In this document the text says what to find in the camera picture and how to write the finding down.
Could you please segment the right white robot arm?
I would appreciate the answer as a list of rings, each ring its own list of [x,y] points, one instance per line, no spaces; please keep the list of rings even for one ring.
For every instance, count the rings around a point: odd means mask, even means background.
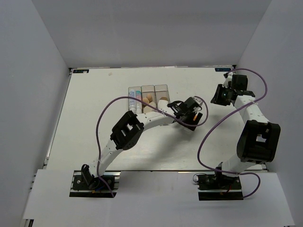
[[[257,105],[252,91],[247,90],[246,75],[226,75],[225,82],[219,84],[212,104],[227,106],[232,104],[240,113],[244,128],[236,146],[236,154],[219,165],[220,172],[214,176],[218,188],[226,188],[231,177],[246,169],[272,162],[280,137],[279,124],[270,122]]]

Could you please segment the round cream powder puff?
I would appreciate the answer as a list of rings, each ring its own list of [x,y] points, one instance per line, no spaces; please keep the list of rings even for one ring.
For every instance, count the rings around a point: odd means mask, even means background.
[[[146,105],[143,109],[143,113],[149,113],[149,112],[153,112],[154,108],[156,108],[156,103],[155,102],[150,102],[149,105]]]

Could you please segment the white tube pink blue print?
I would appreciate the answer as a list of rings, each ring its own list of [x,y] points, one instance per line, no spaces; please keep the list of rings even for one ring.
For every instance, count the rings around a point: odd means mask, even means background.
[[[138,99],[136,100],[136,113],[141,114],[143,112],[143,106],[142,106],[142,93],[140,90],[135,91],[135,98]]]

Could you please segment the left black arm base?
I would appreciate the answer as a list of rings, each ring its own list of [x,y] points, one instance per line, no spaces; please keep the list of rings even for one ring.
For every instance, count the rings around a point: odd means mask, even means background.
[[[99,178],[97,178],[96,182],[93,183],[93,186],[90,187],[81,176],[81,172],[74,171],[69,197],[114,198],[119,187],[120,172],[105,172],[102,178],[110,187],[113,195],[108,187]]]

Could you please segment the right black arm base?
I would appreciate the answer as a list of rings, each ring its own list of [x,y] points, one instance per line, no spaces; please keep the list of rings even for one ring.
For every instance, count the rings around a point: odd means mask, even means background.
[[[243,200],[239,177],[225,176],[220,172],[215,174],[198,173],[193,176],[193,182],[198,186],[200,201]]]

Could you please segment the white tube blue logo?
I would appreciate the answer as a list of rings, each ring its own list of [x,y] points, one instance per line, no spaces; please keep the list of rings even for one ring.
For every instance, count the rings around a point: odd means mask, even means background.
[[[128,96],[130,97],[128,99],[129,110],[132,111],[133,113],[136,113],[136,101],[133,99],[135,98],[135,90],[129,89]]]

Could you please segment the beige makeup sponge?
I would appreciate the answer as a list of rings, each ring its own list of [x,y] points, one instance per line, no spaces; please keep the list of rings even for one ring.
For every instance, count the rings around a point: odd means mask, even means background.
[[[147,104],[150,103],[149,99],[146,98],[146,97],[144,97],[144,98],[142,99],[142,101],[143,101],[143,105],[147,105]]]
[[[153,101],[152,95],[151,94],[147,94],[146,98],[149,100],[149,102]]]

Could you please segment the white oval compact case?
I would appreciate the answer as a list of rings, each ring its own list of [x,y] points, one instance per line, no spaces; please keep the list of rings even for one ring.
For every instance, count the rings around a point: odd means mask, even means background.
[[[158,109],[164,110],[168,107],[169,101],[166,97],[161,97],[158,100]]]

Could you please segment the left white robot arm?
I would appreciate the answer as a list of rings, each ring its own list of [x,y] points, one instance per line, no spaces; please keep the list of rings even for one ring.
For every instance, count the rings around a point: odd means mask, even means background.
[[[142,133],[151,128],[179,123],[180,125],[194,131],[202,113],[199,112],[202,100],[197,97],[189,97],[186,101],[168,100],[158,101],[158,107],[149,106],[152,111],[148,113],[126,112],[120,120],[113,126],[112,133],[107,144],[102,148],[98,138],[99,123],[96,125],[96,139],[98,146],[98,156],[90,164],[81,167],[81,177],[89,188],[94,189],[99,186],[100,177],[105,173],[108,166],[123,151],[133,148],[138,142]]]

